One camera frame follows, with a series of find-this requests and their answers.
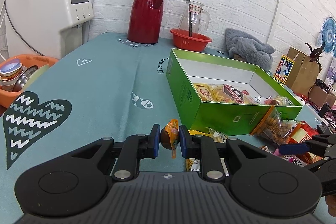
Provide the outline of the red yellow fried snack bag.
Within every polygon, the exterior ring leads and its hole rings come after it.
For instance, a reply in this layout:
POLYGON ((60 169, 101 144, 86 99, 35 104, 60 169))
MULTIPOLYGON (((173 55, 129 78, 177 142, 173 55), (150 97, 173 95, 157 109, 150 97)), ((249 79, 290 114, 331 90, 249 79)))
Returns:
MULTIPOLYGON (((318 134, 319 133, 315 128, 310 127, 305 121, 300 121, 294 128, 293 132, 290 134, 288 144, 302 143, 312 139, 313 136, 318 134)), ((322 159, 322 157, 317 156, 311 152, 306 152, 302 155, 297 154, 295 156, 306 164, 313 164, 314 162, 322 159)))

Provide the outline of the clear bag yellow chips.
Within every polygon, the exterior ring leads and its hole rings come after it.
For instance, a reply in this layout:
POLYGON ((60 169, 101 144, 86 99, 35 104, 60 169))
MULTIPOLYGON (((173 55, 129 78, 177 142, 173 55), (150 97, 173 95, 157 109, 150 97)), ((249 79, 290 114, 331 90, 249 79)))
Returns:
POLYGON ((246 91, 228 84, 193 83, 201 100, 208 102, 255 105, 256 100, 246 91))

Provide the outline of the small orange egg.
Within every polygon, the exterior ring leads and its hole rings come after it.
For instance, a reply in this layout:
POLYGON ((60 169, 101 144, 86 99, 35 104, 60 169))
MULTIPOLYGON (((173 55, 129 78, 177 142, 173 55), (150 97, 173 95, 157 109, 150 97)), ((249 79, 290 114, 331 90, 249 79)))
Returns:
POLYGON ((177 146, 179 144, 179 126, 177 119, 169 121, 169 123, 161 130, 159 140, 165 149, 171 151, 171 158, 175 159, 177 155, 177 146))

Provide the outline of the pink-edged snack packet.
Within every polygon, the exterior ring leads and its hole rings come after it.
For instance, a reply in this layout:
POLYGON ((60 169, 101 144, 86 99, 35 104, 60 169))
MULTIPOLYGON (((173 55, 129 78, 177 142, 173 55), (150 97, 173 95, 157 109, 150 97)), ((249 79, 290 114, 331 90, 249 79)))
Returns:
POLYGON ((298 157, 296 157, 295 155, 282 155, 282 154, 280 154, 279 151, 278 151, 278 148, 279 147, 277 147, 275 149, 272 149, 272 148, 269 148, 267 145, 260 146, 261 150, 263 150, 265 152, 269 152, 272 155, 275 155, 275 156, 277 156, 277 157, 279 157, 281 159, 284 159, 284 160, 286 160, 288 162, 291 162, 291 163, 293 163, 295 165, 298 165, 298 166, 301 166, 301 167, 308 165, 305 162, 303 162, 302 160, 300 160, 298 157))

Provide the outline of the clear wrapped pastry in box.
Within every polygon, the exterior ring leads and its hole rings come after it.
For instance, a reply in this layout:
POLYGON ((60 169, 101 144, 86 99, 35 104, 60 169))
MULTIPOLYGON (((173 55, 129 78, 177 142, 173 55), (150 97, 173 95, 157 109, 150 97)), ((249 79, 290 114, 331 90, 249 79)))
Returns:
POLYGON ((294 106, 287 97, 283 96, 270 96, 264 100, 264 104, 274 106, 294 106))

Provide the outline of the brown cardboard box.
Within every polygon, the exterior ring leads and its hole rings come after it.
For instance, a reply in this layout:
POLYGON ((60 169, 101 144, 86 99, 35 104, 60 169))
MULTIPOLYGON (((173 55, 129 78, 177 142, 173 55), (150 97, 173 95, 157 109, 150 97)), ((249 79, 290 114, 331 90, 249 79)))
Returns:
POLYGON ((307 96, 321 71, 319 63, 311 61, 308 55, 292 47, 289 48, 286 56, 293 60, 294 64, 285 85, 295 94, 307 96))

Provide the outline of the yellow blue juice carton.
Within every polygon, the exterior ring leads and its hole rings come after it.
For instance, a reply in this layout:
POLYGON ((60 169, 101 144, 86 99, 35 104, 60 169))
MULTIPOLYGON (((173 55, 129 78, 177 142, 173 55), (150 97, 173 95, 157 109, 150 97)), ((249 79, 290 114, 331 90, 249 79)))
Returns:
POLYGON ((288 56, 282 55, 276 71, 273 75, 273 79, 277 81, 280 85, 284 86, 293 65, 294 60, 290 59, 288 56))

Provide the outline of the green cardboard box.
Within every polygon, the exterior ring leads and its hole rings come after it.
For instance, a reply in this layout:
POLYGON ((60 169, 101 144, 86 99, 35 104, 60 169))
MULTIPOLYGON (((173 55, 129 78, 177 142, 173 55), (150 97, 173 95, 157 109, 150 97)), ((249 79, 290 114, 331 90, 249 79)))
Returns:
POLYGON ((227 135, 249 134, 275 106, 294 120, 302 105, 257 65, 172 49, 166 77, 182 124, 227 135))

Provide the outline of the grey fluffy towel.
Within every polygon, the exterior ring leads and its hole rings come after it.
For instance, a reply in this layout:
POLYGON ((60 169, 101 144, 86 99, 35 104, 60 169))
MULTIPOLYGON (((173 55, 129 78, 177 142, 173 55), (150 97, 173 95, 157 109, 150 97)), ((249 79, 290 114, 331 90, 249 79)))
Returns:
POLYGON ((240 30, 227 28, 225 31, 225 47, 229 58, 240 56, 242 61, 258 65, 265 71, 272 68, 275 49, 266 43, 262 43, 256 37, 240 30))

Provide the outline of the orange plastic basket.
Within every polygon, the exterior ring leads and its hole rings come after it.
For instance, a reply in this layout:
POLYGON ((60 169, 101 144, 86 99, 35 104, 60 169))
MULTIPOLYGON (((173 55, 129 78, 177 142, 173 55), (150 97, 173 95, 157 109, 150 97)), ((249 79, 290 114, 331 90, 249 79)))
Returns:
POLYGON ((7 62, 11 62, 14 59, 19 59, 21 63, 21 68, 17 70, 14 76, 10 76, 9 80, 2 81, 1 79, 1 106, 9 108, 10 104, 21 94, 21 90, 14 90, 14 85, 19 79, 19 77, 30 67, 36 65, 38 68, 49 65, 50 67, 56 64, 59 60, 53 57, 45 57, 38 55, 17 55, 9 58, 7 62))

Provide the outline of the blue paper fan decoration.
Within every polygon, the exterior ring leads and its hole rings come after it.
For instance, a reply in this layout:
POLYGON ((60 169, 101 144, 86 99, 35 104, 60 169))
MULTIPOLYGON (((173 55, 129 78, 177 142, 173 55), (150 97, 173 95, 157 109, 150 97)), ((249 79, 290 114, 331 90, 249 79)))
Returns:
POLYGON ((336 57, 336 24, 335 19, 333 17, 328 17, 324 20, 321 30, 318 33, 318 38, 316 42, 316 46, 320 47, 322 44, 325 45, 324 52, 325 53, 332 53, 333 57, 336 57))

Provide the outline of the red plastic basket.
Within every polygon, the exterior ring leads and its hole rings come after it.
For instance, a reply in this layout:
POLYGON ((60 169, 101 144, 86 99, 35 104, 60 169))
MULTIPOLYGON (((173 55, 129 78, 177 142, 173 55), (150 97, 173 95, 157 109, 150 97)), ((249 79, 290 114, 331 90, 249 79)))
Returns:
POLYGON ((174 46, 181 50, 202 52, 207 44, 212 42, 211 38, 202 34, 192 33, 192 36, 189 36, 187 30, 171 29, 170 32, 173 35, 174 46))

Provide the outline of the clear glass pitcher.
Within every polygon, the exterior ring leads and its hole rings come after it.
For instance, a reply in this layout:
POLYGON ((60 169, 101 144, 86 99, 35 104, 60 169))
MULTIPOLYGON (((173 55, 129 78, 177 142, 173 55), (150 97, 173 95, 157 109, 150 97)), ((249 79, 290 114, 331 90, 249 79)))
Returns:
MULTIPOLYGON (((185 1, 185 9, 183 11, 178 29, 189 31, 188 24, 188 0, 185 1)), ((210 22, 210 13, 203 9, 204 4, 196 1, 191 1, 191 21, 193 33, 198 34, 200 29, 202 31, 208 30, 210 22)))

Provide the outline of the black stirring stick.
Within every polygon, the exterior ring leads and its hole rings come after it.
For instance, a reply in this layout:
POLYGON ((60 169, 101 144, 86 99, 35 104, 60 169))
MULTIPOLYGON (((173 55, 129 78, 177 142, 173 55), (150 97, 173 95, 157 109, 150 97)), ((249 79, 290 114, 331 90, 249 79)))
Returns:
POLYGON ((189 24, 189 37, 193 36, 192 21, 191 21, 191 0, 188 0, 188 24, 189 24))

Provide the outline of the white water dispenser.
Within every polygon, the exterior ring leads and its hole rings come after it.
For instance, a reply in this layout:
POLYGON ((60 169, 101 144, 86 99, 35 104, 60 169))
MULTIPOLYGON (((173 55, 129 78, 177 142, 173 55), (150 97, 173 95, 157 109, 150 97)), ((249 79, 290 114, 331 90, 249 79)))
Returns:
POLYGON ((82 25, 91 19, 92 0, 5 0, 9 56, 61 59, 82 45, 82 25))

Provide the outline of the red thermos jug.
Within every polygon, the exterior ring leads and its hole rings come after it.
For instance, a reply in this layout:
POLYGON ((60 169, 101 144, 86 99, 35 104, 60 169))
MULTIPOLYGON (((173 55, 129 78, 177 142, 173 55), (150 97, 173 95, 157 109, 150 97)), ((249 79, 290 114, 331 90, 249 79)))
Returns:
POLYGON ((141 44, 156 44, 163 16, 163 0, 134 0, 127 39, 141 44))

